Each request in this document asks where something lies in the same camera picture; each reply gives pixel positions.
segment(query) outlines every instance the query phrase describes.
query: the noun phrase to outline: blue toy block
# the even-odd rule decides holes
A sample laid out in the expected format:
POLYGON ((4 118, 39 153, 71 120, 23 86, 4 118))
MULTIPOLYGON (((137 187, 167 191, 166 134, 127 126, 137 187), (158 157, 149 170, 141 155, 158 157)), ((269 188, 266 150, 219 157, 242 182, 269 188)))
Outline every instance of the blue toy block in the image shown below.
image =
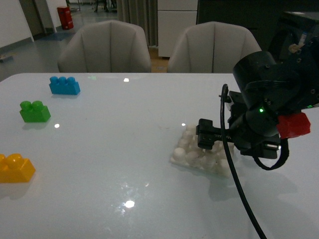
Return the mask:
POLYGON ((53 76, 50 78, 50 89, 52 94, 57 95, 77 95, 80 93, 80 86, 74 77, 66 79, 64 76, 57 78, 53 76))

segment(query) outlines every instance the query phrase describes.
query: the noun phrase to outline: curtain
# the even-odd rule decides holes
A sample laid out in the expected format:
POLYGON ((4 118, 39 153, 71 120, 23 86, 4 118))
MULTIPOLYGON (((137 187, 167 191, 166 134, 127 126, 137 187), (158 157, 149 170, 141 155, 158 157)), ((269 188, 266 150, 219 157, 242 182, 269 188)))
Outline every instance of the curtain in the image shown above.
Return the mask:
POLYGON ((118 19, 144 29, 148 46, 158 46, 158 1, 117 0, 118 19))

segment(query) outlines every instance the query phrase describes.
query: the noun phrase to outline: chair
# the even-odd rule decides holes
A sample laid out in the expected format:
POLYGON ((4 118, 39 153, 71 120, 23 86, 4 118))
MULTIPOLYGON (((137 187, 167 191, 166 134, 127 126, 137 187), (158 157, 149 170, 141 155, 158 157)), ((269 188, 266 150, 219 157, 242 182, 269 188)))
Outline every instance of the chair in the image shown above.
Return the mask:
POLYGON ((58 59, 60 72, 151 72, 145 33, 117 20, 88 24, 70 40, 58 59))
POLYGON ((169 59, 170 73, 232 73, 250 53, 261 51, 246 28, 221 22, 188 27, 178 37, 169 59))

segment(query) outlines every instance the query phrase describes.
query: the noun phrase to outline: doorway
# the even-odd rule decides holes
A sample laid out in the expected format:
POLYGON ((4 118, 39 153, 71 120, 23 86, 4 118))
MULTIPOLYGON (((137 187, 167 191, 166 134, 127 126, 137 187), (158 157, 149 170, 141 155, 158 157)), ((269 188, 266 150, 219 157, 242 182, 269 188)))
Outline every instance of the doorway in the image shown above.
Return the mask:
POLYGON ((19 0, 33 39, 36 41, 53 33, 53 23, 46 1, 19 0))

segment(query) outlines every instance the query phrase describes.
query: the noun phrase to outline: floor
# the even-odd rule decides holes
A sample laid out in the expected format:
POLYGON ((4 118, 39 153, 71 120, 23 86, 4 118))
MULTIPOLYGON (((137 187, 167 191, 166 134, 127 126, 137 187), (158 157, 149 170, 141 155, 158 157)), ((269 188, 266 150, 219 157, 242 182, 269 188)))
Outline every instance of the floor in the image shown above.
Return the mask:
MULTIPOLYGON (((102 9, 98 9, 96 13, 90 5, 80 6, 81 11, 75 10, 72 12, 74 28, 63 31, 70 33, 65 39, 44 40, 42 38, 8 52, 7 55, 12 57, 0 62, 0 81, 19 73, 59 72, 57 59, 78 29, 88 23, 117 19, 116 12, 105 12, 102 9)), ((167 72, 168 58, 159 57, 156 47, 150 47, 149 52, 152 61, 152 72, 167 72)))

